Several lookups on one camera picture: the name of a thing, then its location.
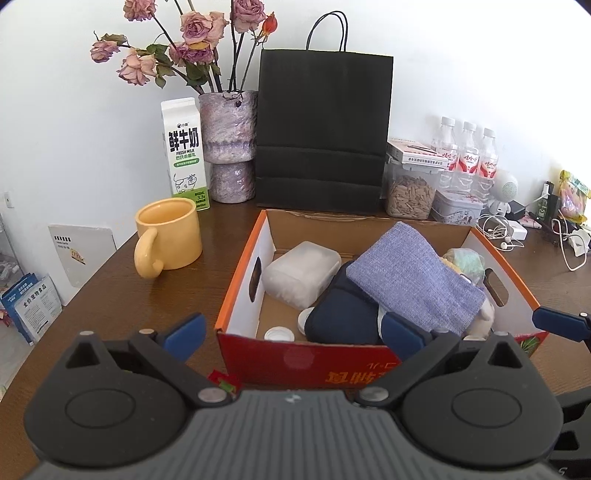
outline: purple vase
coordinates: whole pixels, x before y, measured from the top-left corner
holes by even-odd
[[[205,161],[224,165],[255,157],[257,97],[252,90],[199,96]]]
[[[220,203],[242,203],[255,196],[254,162],[212,164],[209,196]]]

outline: floor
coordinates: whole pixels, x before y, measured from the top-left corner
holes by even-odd
[[[14,325],[0,323],[0,401],[32,349]]]

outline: sunflower seeds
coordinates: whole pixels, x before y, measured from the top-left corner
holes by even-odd
[[[386,213],[392,217],[425,220],[434,197],[435,189],[424,179],[402,175],[390,186]]]

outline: snack bag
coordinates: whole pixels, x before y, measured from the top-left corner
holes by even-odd
[[[560,185],[558,187],[558,196],[562,201],[560,213],[564,218],[574,223],[583,223],[585,217],[585,204],[587,199],[591,198],[589,189],[566,170],[560,172]]]

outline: yellow mug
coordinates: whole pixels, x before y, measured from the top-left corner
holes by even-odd
[[[144,278],[186,267],[203,251],[195,202],[177,197],[150,203],[135,214],[139,240],[135,269]]]

